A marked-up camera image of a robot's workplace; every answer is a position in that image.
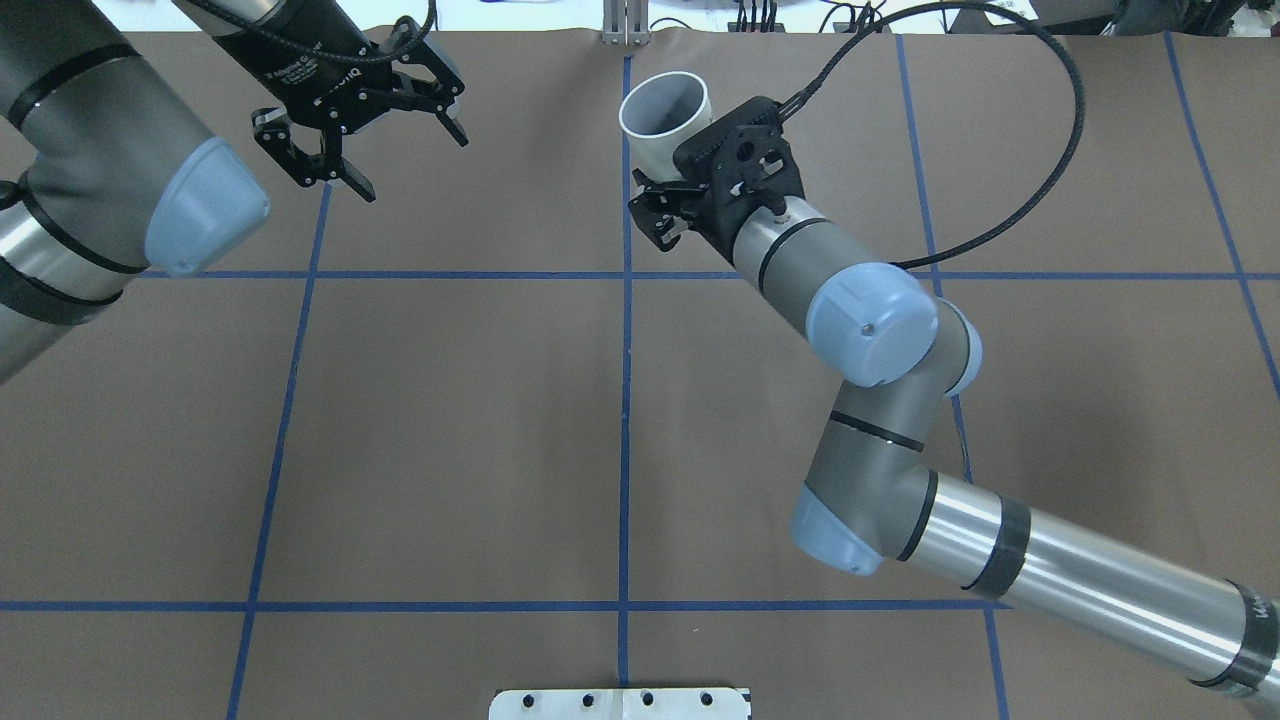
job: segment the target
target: wires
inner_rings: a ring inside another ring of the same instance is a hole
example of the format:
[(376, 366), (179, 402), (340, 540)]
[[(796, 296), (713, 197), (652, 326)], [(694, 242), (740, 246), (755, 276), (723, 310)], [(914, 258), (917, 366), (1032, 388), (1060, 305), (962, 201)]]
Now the wires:
[(827, 10), (827, 15), (822, 18), (822, 24), (818, 26), (819, 35), (822, 33), (822, 31), (827, 29), (827, 20), (831, 19), (831, 15), (835, 15), (836, 12), (840, 10), (841, 8), (849, 9), (849, 27), (854, 27), (854, 24), (858, 22), (858, 8), (850, 5), (849, 3), (832, 3), (831, 9)]
[(657, 20), (654, 20), (654, 22), (649, 23), (649, 29), (653, 29), (653, 28), (654, 28), (654, 26), (657, 26), (657, 24), (658, 24), (658, 23), (660, 23), (660, 22), (672, 22), (672, 23), (676, 23), (676, 24), (681, 24), (681, 26), (685, 26), (685, 27), (687, 27), (689, 29), (694, 29), (694, 26), (691, 26), (691, 24), (686, 23), (685, 20), (682, 20), (682, 19), (680, 19), (680, 18), (671, 18), (671, 17), (667, 17), (667, 18), (658, 18)]
[(1066, 74), (1071, 81), (1071, 91), (1075, 95), (1075, 117), (1071, 123), (1071, 137), (1066, 141), (1066, 149), (1062, 150), (1062, 156), (1059, 158), (1057, 165), (1053, 167), (1053, 170), (1050, 172), (1048, 178), (1046, 178), (1044, 182), (1041, 183), (1039, 188), (1036, 190), (1036, 192), (1030, 196), (1030, 199), (1027, 202), (1023, 202), (1023, 205), (1018, 208), (1018, 210), (1014, 210), (1014, 214), (1005, 218), (1000, 224), (991, 228), (989, 231), (979, 234), (978, 237), (968, 242), (960, 243), (950, 250), (945, 250), (942, 252), (934, 252), (933, 255), (927, 255), (924, 258), (918, 258), (915, 260), (905, 260), (901, 263), (895, 263), (895, 265), (902, 269), (919, 268), (922, 265), (929, 265), (933, 263), (941, 263), (942, 260), (948, 260), (951, 258), (955, 258), (956, 255), (968, 252), (991, 241), (992, 238), (1000, 236), (1009, 228), (1014, 227), (1014, 224), (1016, 224), (1019, 220), (1027, 217), (1027, 214), (1030, 213), (1032, 209), (1036, 208), (1036, 205), (1038, 205), (1039, 201), (1043, 200), (1046, 195), (1048, 195), (1048, 191), (1057, 183), (1059, 178), (1062, 177), (1062, 173), (1066, 172), (1066, 165), (1071, 161), (1071, 158), (1075, 155), (1076, 146), (1079, 146), (1080, 143), (1080, 136), (1084, 133), (1084, 82), (1080, 79), (1080, 69), (1075, 65), (1075, 60), (1071, 59), (1071, 55), (1066, 51), (1066, 47), (1062, 47), (1062, 44), (1060, 44), (1052, 35), (1048, 33), (1048, 31), (1042, 28), (1039, 24), (1028, 20), (1027, 18), (1019, 15), (1018, 13), (1014, 13), (1012, 10), (1006, 10), (1000, 5), (988, 3), (960, 3), (960, 1), (927, 3), (924, 5), (916, 5), (914, 8), (908, 8), (905, 10), (892, 13), (878, 20), (872, 20), (870, 23), (867, 24), (867, 27), (860, 29), (858, 35), (855, 35), (849, 42), (842, 45), (840, 50), (836, 51), (835, 55), (832, 55), (831, 60), (828, 60), (827, 64), (822, 68), (822, 70), (818, 73), (818, 77), (813, 78), (813, 81), (810, 81), (809, 85), (801, 88), (800, 92), (796, 92), (790, 99), (787, 99), (786, 102), (782, 104), (782, 106), (778, 109), (778, 115), (782, 118), (782, 120), (787, 120), (797, 111), (800, 111), (800, 109), (805, 106), (809, 99), (813, 97), (815, 92), (818, 92), (818, 90), (822, 87), (822, 83), (826, 82), (827, 76), (829, 76), (831, 72), (836, 69), (836, 65), (838, 65), (840, 61), (845, 59), (845, 55), (847, 55), (849, 51), (852, 50), (859, 42), (867, 40), (872, 33), (879, 32), (886, 26), (897, 22), (902, 18), (910, 18), (914, 15), (933, 13), (937, 10), (982, 10), (992, 13), (1007, 20), (1014, 22), (1027, 32), (1041, 38), (1046, 45), (1050, 46), (1050, 50), (1052, 50), (1053, 54), (1057, 55), (1057, 59), (1062, 61), (1062, 67), (1066, 68)]
[(879, 9), (884, 6), (884, 3), (888, 3), (888, 0), (881, 0), (879, 5), (872, 5), (870, 3), (867, 3), (865, 5), (859, 8), (852, 3), (836, 3), (835, 0), (823, 0), (823, 1), (831, 3), (832, 8), (831, 10), (827, 12), (827, 17), (822, 18), (822, 24), (818, 26), (819, 33), (827, 29), (827, 20), (829, 20), (831, 15), (836, 14), (836, 10), (841, 8), (849, 9), (849, 28), (845, 29), (844, 32), (860, 32), (863, 28), (868, 27), (876, 19), (883, 17), (881, 15)]
[(763, 5), (760, 0), (751, 0), (750, 15), (746, 13), (746, 0), (733, 1), (737, 3), (736, 32), (777, 32), (778, 0), (763, 0)]
[[(330, 63), (342, 63), (347, 65), (381, 65), (399, 58), (398, 49), (394, 53), (385, 53), (385, 54), (380, 53), (372, 55), (343, 55), (340, 53), (329, 53), (328, 50), (317, 50), (315, 47), (310, 47), (307, 45), (297, 42), (294, 40), (289, 40), (283, 35), (271, 32), (269, 29), (262, 29), (261, 27), (246, 20), (244, 18), (232, 13), (230, 10), (224, 9), (221, 5), (212, 3), (211, 0), (187, 0), (187, 1), (195, 5), (196, 8), (200, 8), (201, 10), (209, 13), (210, 15), (214, 15), (215, 18), (225, 23), (230, 23), (257, 37), (274, 42), (282, 47), (288, 47), (294, 53), (308, 55), (311, 58), (319, 58), (321, 60), (329, 60)], [(407, 47), (421, 42), (422, 38), (426, 37), (426, 33), (431, 31), (431, 26), (435, 24), (435, 19), (436, 19), (435, 0), (428, 0), (426, 20), (422, 22), (422, 27), (419, 28), (417, 33), (415, 33), (413, 37), (411, 37), (403, 46)]]

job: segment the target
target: light blue joint cap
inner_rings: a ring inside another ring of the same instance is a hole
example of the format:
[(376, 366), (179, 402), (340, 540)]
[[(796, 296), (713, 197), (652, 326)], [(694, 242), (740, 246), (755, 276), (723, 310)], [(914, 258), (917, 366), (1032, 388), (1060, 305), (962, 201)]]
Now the light blue joint cap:
[(884, 560), (836, 518), (809, 486), (800, 491), (796, 514), (791, 518), (791, 539), (814, 560), (855, 575), (870, 575)]
[(964, 366), (964, 373), (960, 375), (960, 379), (956, 380), (955, 387), (947, 391), (947, 397), (955, 397), (973, 383), (973, 380), (978, 377), (978, 370), (982, 369), (982, 336), (978, 334), (978, 328), (973, 327), (969, 318), (965, 318), (964, 313), (961, 313), (960, 309), (956, 307), (950, 300), (942, 297), (938, 300), (946, 302), (948, 307), (956, 311), (956, 315), (960, 315), (960, 320), (964, 322), (964, 331), (969, 336), (969, 361)]
[(178, 168), (147, 227), (147, 260), (170, 275), (193, 275), (266, 222), (271, 200), (232, 146), (205, 141)]
[(937, 334), (933, 296), (888, 263), (861, 263), (836, 273), (818, 288), (805, 318), (805, 337), (818, 357), (860, 387), (909, 373)]

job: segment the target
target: metal plate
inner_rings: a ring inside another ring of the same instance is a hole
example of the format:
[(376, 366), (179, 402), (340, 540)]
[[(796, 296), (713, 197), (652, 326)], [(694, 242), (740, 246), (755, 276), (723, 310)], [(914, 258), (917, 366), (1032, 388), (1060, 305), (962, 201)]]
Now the metal plate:
[(751, 692), (736, 688), (504, 691), (489, 720), (750, 720)]

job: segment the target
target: black cable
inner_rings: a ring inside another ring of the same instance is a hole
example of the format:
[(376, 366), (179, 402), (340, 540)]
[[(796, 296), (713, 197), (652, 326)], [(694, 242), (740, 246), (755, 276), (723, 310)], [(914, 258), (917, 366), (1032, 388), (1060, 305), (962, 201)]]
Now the black cable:
[(1036, 205), (1039, 205), (1039, 201), (1043, 200), (1046, 195), (1048, 195), (1048, 191), (1057, 183), (1059, 178), (1062, 177), (1062, 173), (1066, 172), (1066, 165), (1071, 161), (1071, 158), (1075, 155), (1075, 149), (1080, 145), (1080, 136), (1084, 133), (1084, 81), (1080, 79), (1080, 69), (1075, 65), (1075, 60), (1071, 59), (1070, 53), (1068, 53), (1066, 47), (1062, 47), (1062, 44), (1059, 42), (1052, 35), (1048, 33), (1048, 31), (1046, 31), (1038, 23), (1028, 20), (1027, 18), (1019, 15), (1018, 13), (1014, 13), (1012, 10), (1006, 10), (1000, 5), (988, 3), (960, 3), (960, 1), (927, 3), (924, 5), (916, 5), (914, 8), (899, 10), (897, 13), (892, 13), (878, 20), (872, 22), (869, 26), (859, 31), (858, 35), (855, 35), (849, 42), (842, 45), (840, 50), (836, 51), (835, 55), (832, 55), (831, 60), (828, 60), (827, 64), (822, 68), (822, 70), (818, 73), (818, 77), (813, 78), (813, 81), (810, 81), (809, 85), (801, 88), (800, 92), (796, 92), (790, 99), (787, 99), (787, 101), (783, 102), (778, 109), (778, 115), (782, 118), (782, 120), (787, 120), (797, 111), (800, 111), (800, 109), (805, 106), (809, 99), (813, 97), (815, 92), (818, 92), (818, 90), (822, 87), (822, 83), (826, 82), (827, 76), (829, 76), (831, 72), (836, 69), (836, 65), (838, 65), (840, 61), (845, 59), (845, 55), (847, 55), (849, 51), (852, 50), (859, 42), (870, 37), (872, 33), (879, 32), (884, 27), (902, 18), (910, 18), (914, 15), (933, 13), (937, 10), (979, 10), (979, 12), (992, 13), (1007, 20), (1011, 20), (1012, 23), (1018, 24), (1027, 32), (1041, 38), (1046, 45), (1050, 46), (1050, 50), (1052, 50), (1053, 54), (1057, 55), (1057, 59), (1062, 61), (1062, 67), (1066, 68), (1066, 74), (1071, 79), (1071, 91), (1075, 95), (1075, 117), (1071, 123), (1071, 137), (1066, 141), (1066, 149), (1062, 150), (1062, 156), (1059, 158), (1057, 164), (1053, 167), (1053, 170), (1050, 172), (1048, 178), (1046, 178), (1044, 182), (1041, 183), (1039, 188), (1036, 190), (1036, 192), (1030, 196), (1029, 200), (1027, 200), (1027, 202), (1023, 202), (1023, 205), (1018, 208), (1018, 210), (1014, 210), (1012, 215), (1009, 215), (1007, 218), (1004, 219), (1004, 222), (991, 228), (989, 231), (979, 234), (978, 237), (968, 242), (963, 242), (950, 250), (943, 250), (942, 252), (934, 252), (933, 255), (927, 255), (924, 258), (918, 258), (915, 260), (893, 263), (895, 265), (902, 269), (919, 268), (922, 265), (931, 265), (933, 263), (941, 263), (943, 260), (948, 260), (951, 258), (955, 258), (956, 255), (968, 252), (991, 241), (992, 238), (1000, 236), (1009, 228), (1014, 227), (1014, 224), (1016, 224), (1019, 220), (1027, 217), (1027, 214), (1030, 213), (1032, 209), (1036, 208)]
[(686, 23), (685, 20), (682, 20), (682, 19), (680, 19), (680, 18), (658, 18), (657, 20), (654, 20), (654, 22), (649, 23), (649, 29), (653, 29), (653, 27), (654, 27), (655, 24), (658, 24), (658, 23), (660, 23), (660, 22), (664, 22), (664, 20), (671, 20), (671, 22), (673, 22), (673, 23), (678, 23), (678, 24), (682, 24), (682, 26), (687, 27), (689, 29), (694, 29), (694, 26), (691, 26), (691, 24)]
[[(230, 10), (224, 9), (223, 6), (218, 5), (216, 3), (212, 3), (211, 0), (187, 0), (187, 1), (195, 5), (196, 8), (200, 8), (201, 10), (209, 13), (210, 15), (214, 15), (215, 18), (230, 23), (257, 37), (261, 37), (283, 47), (288, 47), (294, 53), (300, 53), (302, 55), (308, 55), (312, 58), (319, 58), (321, 60), (329, 60), (330, 63), (342, 63), (347, 65), (381, 65), (396, 60), (401, 55), (398, 49), (394, 53), (379, 53), (374, 55), (343, 55), (340, 53), (329, 53), (328, 50), (316, 50), (315, 47), (310, 47), (296, 40), (289, 40), (283, 35), (271, 32), (269, 29), (262, 29), (261, 27), (246, 20), (244, 18), (232, 13)], [(422, 38), (426, 37), (426, 33), (431, 32), (431, 26), (435, 24), (435, 17), (436, 17), (435, 0), (428, 0), (426, 20), (422, 22), (422, 27), (419, 28), (417, 33), (415, 33), (413, 37), (410, 38), (408, 42), (403, 45), (403, 47), (408, 47), (411, 45), (421, 42)]]
[(819, 33), (827, 29), (827, 20), (829, 20), (831, 15), (835, 15), (836, 10), (841, 8), (849, 8), (849, 27), (854, 27), (854, 23), (858, 22), (858, 8), (850, 5), (849, 3), (832, 3), (831, 9), (827, 10), (827, 17), (822, 18), (822, 24), (818, 26)]

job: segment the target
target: blue grid line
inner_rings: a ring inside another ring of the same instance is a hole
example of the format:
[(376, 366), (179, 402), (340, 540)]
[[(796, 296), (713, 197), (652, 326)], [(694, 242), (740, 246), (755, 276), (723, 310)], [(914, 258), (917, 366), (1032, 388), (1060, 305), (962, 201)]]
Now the blue grid line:
[(257, 534), (257, 550), (253, 553), (253, 571), (250, 575), (248, 601), (244, 609), (244, 623), (241, 626), (241, 644), (236, 653), (236, 673), (232, 676), (230, 698), (227, 702), (227, 720), (234, 720), (239, 711), (241, 689), (244, 687), (244, 670), (248, 666), (248, 647), (253, 639), (253, 619), (256, 616), (259, 591), (262, 587), (262, 566), (266, 564), (266, 543), (271, 537), (271, 518), (275, 514), (275, 495), (280, 487), (280, 469), (284, 465), (284, 442), (289, 433), (289, 419), (293, 415), (293, 397), (298, 387), (298, 366), (302, 363), (302, 343), (307, 334), (307, 322), (311, 316), (311, 299), (315, 295), (316, 274), (320, 268), (320, 250), (324, 246), (325, 220), (329, 217), (329, 199), (333, 186), (325, 183), (320, 196), (320, 214), (316, 218), (315, 240), (311, 243), (311, 263), (307, 266), (307, 284), (302, 291), (302, 310), (298, 313), (298, 332), (293, 338), (293, 356), (289, 360), (289, 378), (284, 384), (284, 407), (280, 410), (280, 427), (275, 436), (275, 454), (271, 459), (271, 475), (266, 486), (266, 500), (262, 503), (262, 524)]
[(983, 610), (983, 620), (987, 625), (987, 651), (991, 652), (991, 667), (996, 674), (996, 710), (1000, 720), (1010, 720), (1009, 696), (1005, 693), (1005, 665), (1000, 660), (1000, 637), (996, 633), (996, 614)]
[(621, 281), (622, 275), (590, 270), (320, 270), (316, 274), (323, 281)]
[[(1039, 272), (1039, 270), (915, 270), (920, 279), (937, 274), (945, 281), (1226, 281), (1238, 282), (1239, 273), (1125, 273), (1125, 272)], [(317, 279), (416, 279), (416, 281), (625, 281), (625, 272), (609, 270), (319, 270)], [(210, 270), (191, 278), (172, 278), (161, 270), (147, 270), (142, 279), (306, 279), (306, 270)], [(1244, 273), (1252, 282), (1280, 281), (1280, 273)], [(649, 281), (736, 281), (735, 272), (719, 270), (634, 270), (635, 282)]]
[(297, 281), (305, 279), (307, 277), (306, 270), (205, 270), (202, 273), (196, 273), (191, 277), (173, 277), (164, 270), (146, 270), (138, 274), (138, 278), (145, 281), (216, 281), (216, 279), (234, 279), (234, 281)]
[(986, 600), (654, 600), (630, 602), (632, 612), (883, 612), (1006, 610)]
[(492, 614), (492, 612), (616, 612), (612, 600), (545, 601), (355, 601), (355, 602), (259, 602), (257, 612), (406, 612), (406, 614)]
[(150, 600), (0, 600), (0, 612), (244, 612), (244, 602)]
[[(252, 609), (261, 614), (411, 614), (470, 615), (495, 612), (617, 612), (622, 603), (613, 600), (534, 600), (534, 601), (276, 601), (276, 602), (200, 602), (200, 601), (82, 601), (10, 600), (0, 601), (0, 612), (225, 612)], [(938, 612), (996, 611), (1007, 605), (977, 598), (955, 600), (653, 600), (626, 602), (628, 612)]]
[[(622, 59), (622, 99), (631, 92), (631, 55)], [(618, 687), (631, 682), (627, 602), (631, 600), (631, 307), (635, 292), (631, 268), (631, 143), (622, 133), (622, 418), (618, 459)]]
[[(911, 77), (906, 63), (906, 44), (901, 35), (893, 36), (897, 44), (897, 67), (902, 76), (902, 102), (906, 106), (906, 129), (911, 140), (911, 160), (915, 165), (915, 188), (920, 199), (920, 219), (924, 223), (924, 245), (929, 255), (937, 252), (937, 243), (933, 237), (933, 213), (929, 210), (929, 192), (924, 182), (924, 158), (920, 152), (920, 136), (915, 123), (915, 104), (911, 101)], [(938, 297), (945, 297), (942, 292), (942, 273), (937, 263), (929, 266), (933, 292)], [(960, 396), (951, 398), (951, 416), (955, 421), (956, 433), (960, 436), (960, 451), (964, 456), (965, 482), (973, 484), (973, 462), (969, 455), (969, 433), (964, 427), (964, 407), (960, 405)], [(996, 633), (995, 615), (987, 609), (983, 611), (987, 619), (987, 653), (991, 657), (991, 675), (996, 689), (996, 706), (1000, 711), (1000, 720), (1009, 719), (1009, 702), (1005, 689), (1005, 669), (1000, 659), (1000, 637)]]
[(1249, 281), (1244, 274), (1244, 263), (1240, 261), (1239, 249), (1235, 246), (1235, 236), (1231, 234), (1231, 225), (1226, 222), (1226, 211), (1222, 209), (1222, 200), (1217, 195), (1217, 183), (1213, 182), (1213, 173), (1208, 169), (1208, 160), (1204, 158), (1204, 149), (1201, 145), (1199, 131), (1196, 129), (1196, 119), (1192, 117), (1190, 102), (1187, 101), (1187, 87), (1183, 85), (1183, 72), (1178, 64), (1178, 51), (1174, 49), (1174, 36), (1165, 32), (1165, 50), (1169, 53), (1169, 67), (1174, 72), (1174, 86), (1178, 88), (1178, 100), (1183, 105), (1183, 118), (1187, 120), (1187, 133), (1192, 138), (1192, 147), (1196, 150), (1196, 160), (1199, 161), (1201, 173), (1204, 176), (1204, 186), (1208, 188), (1210, 200), (1213, 201), (1213, 213), (1217, 214), (1217, 224), (1222, 229), (1222, 241), (1226, 242), (1226, 251), (1231, 255), (1231, 266), (1235, 268), (1235, 277), (1240, 282), (1240, 292), (1244, 295), (1244, 305), (1249, 310), (1249, 319), (1253, 322), (1253, 332), (1262, 346), (1262, 356), (1271, 373), (1271, 386), (1276, 397), (1280, 397), (1280, 372), (1276, 370), (1276, 360), (1271, 354), (1271, 343), (1267, 342), (1266, 329), (1262, 327), (1262, 318), (1258, 307), (1253, 302), (1253, 291), (1249, 290)]

